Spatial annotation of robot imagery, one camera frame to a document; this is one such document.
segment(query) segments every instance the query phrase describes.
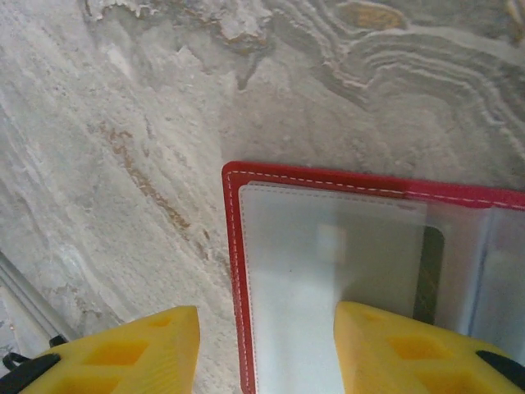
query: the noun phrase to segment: square hole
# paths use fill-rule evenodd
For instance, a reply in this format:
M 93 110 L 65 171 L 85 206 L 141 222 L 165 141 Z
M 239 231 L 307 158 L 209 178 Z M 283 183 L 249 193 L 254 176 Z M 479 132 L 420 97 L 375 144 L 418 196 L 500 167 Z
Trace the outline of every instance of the square hole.
M 119 378 L 69 377 L 58 384 L 53 394 L 110 394 L 119 383 Z
M 444 359 L 452 354 L 443 345 L 428 337 L 390 337 L 390 346 L 405 360 Z
M 431 394 L 496 394 L 468 371 L 417 373 Z
M 101 345 L 84 362 L 87 365 L 133 365 L 144 353 L 146 341 L 109 342 Z

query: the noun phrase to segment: metal rail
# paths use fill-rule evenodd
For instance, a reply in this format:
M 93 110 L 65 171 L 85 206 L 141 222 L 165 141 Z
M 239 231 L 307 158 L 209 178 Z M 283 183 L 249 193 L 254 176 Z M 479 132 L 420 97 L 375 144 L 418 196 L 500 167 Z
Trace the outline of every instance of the metal rail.
M 0 284 L 4 285 L 20 301 L 25 312 L 49 335 L 49 338 L 62 335 L 68 341 L 74 341 L 80 337 L 1 250 Z

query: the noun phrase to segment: red leather cover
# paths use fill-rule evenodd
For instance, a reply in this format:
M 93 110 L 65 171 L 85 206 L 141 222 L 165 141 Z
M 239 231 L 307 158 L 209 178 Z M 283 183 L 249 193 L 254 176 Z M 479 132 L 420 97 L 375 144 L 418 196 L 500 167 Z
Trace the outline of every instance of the red leather cover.
M 352 172 L 291 167 L 266 163 L 231 162 L 222 169 L 226 222 L 230 250 L 231 284 L 239 343 L 240 379 L 244 394 L 255 394 L 253 344 L 243 238 L 239 188 L 251 181 L 307 186 L 322 190 L 348 191 L 418 201 L 440 201 L 470 208 L 493 206 L 525 211 L 525 193 L 481 186 L 453 185 L 432 181 L 400 179 Z

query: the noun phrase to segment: marble floor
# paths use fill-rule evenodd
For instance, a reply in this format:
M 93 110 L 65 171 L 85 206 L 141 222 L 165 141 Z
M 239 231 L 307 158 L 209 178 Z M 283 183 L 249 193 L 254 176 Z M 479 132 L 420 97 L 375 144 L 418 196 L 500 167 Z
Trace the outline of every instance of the marble floor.
M 0 249 L 80 335 L 197 305 L 194 391 L 240 392 L 221 166 L 525 190 L 524 9 L 2 2 Z

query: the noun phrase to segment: white stitching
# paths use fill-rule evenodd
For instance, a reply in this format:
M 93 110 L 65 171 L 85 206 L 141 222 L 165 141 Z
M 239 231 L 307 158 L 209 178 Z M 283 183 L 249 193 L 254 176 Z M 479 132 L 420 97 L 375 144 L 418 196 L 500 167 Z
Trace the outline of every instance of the white stitching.
M 234 263 L 235 283 L 236 283 L 235 291 L 237 292 L 238 301 L 239 301 L 240 321 L 241 321 L 240 332 L 241 332 L 241 336 L 242 336 L 242 344 L 241 345 L 242 345 L 242 350 L 244 352 L 244 376 L 246 377 L 246 387 L 251 392 L 251 388 L 249 387 L 249 377 L 248 377 L 248 355 L 247 355 L 247 352 L 246 352 L 246 336 L 245 336 L 245 332 L 244 332 L 244 325 L 242 324 L 244 319 L 243 319 L 243 308 L 242 308 L 242 303 L 241 303 L 241 299 L 240 299 L 239 256 L 238 256 L 238 250 L 237 250 L 237 244 L 236 244 L 236 234 L 235 234 L 235 220 L 234 220 L 235 218 L 234 218 L 234 209 L 233 209 L 233 190 L 232 190 L 232 187 L 231 187 L 231 174 L 265 176 L 265 177 L 270 177 L 270 178 L 290 179 L 292 181 L 315 182 L 315 183 L 318 183 L 318 184 L 325 184 L 325 185 L 334 185 L 334 183 L 333 182 L 329 182 L 329 181 L 315 181 L 315 180 L 312 180 L 312 179 L 295 178 L 295 177 L 287 176 L 287 175 L 265 174 L 265 173 L 262 173 L 262 172 L 250 172 L 250 171 L 230 171 L 230 172 L 228 172 L 226 174 L 226 180 L 227 180 L 227 183 L 228 183 L 228 191 L 229 191 L 229 198 L 230 198 L 231 229 L 232 229 L 232 235 L 233 235 L 233 240 L 232 240 L 232 242 L 233 242 L 233 252 L 234 252 L 233 263 Z M 394 194 L 394 195 L 402 195 L 404 193 L 404 192 L 398 191 L 398 190 L 366 188 L 366 187 L 362 187 L 362 186 L 346 185 L 346 184 L 343 184 L 343 183 L 336 183 L 335 185 L 336 186 L 341 186 L 341 187 L 346 187 L 346 188 L 349 188 L 349 189 L 367 190 L 367 191 L 381 192 L 381 193 L 391 193 L 391 194 Z M 431 194 L 428 194 L 428 193 L 421 193 L 421 192 L 410 191 L 410 190 L 407 190 L 405 193 L 407 195 L 418 195 L 418 196 L 422 196 L 422 197 L 432 197 L 434 199 L 446 199 L 446 200 L 449 200 L 449 201 L 464 201 L 464 202 L 469 202 L 469 203 L 494 204 L 494 205 L 507 207 L 507 208 L 525 209 L 525 206 L 522 206 L 522 205 L 507 204 L 507 203 L 502 203 L 500 201 L 488 201 L 486 199 L 463 199 L 463 198 L 458 198 L 458 197 L 449 197 L 449 196 L 446 196 L 446 195 L 431 195 Z M 255 365 L 253 366 L 253 373 L 254 373 L 254 375 L 256 375 Z
M 239 255 L 237 251 L 237 235 L 235 234 L 235 218 L 234 218 L 234 209 L 233 209 L 233 189 L 231 188 L 231 178 L 230 173 L 227 174 L 226 179 L 228 180 L 228 194 L 230 197 L 230 214 L 231 214 L 231 235 L 233 236 L 233 271 L 235 275 L 235 292 L 237 293 L 237 300 L 239 302 L 239 314 L 240 314 L 240 335 L 241 335 L 241 346 L 244 352 L 244 377 L 246 379 L 246 387 L 251 392 L 249 386 L 249 377 L 248 377 L 248 354 L 246 352 L 246 335 L 244 332 L 244 319 L 243 319 L 243 305 L 240 298 L 240 279 L 239 279 Z
M 240 200 L 240 203 L 239 203 L 239 206 L 240 206 L 242 204 L 242 197 L 240 197 L 239 200 Z M 244 246 L 244 250 L 246 250 L 245 248 L 246 248 L 248 242 L 247 242 L 247 239 L 246 239 L 246 234 L 244 233 L 244 229 L 246 228 L 246 222 L 244 220 L 244 211 L 242 210 L 242 208 L 240 208 L 240 218 L 241 218 L 241 225 L 242 225 L 241 231 L 243 232 L 243 242 L 244 242 L 243 246 Z M 257 375 L 257 361 L 256 361 L 257 360 L 257 349 L 253 345 L 253 339 L 255 338 L 255 327 L 252 324 L 252 321 L 253 321 L 252 320 L 252 289 L 250 287 L 249 260 L 248 260 L 248 256 L 246 255 L 246 253 L 244 253 L 244 270 L 246 271 L 246 289 L 247 289 L 247 292 L 248 292 L 249 327 L 250 327 L 250 331 L 251 331 L 251 335 L 252 335 L 253 377 L 254 377 L 254 380 L 255 380 L 255 392 L 257 392 L 258 391 L 258 387 L 259 387 L 259 381 L 258 381 L 258 375 Z

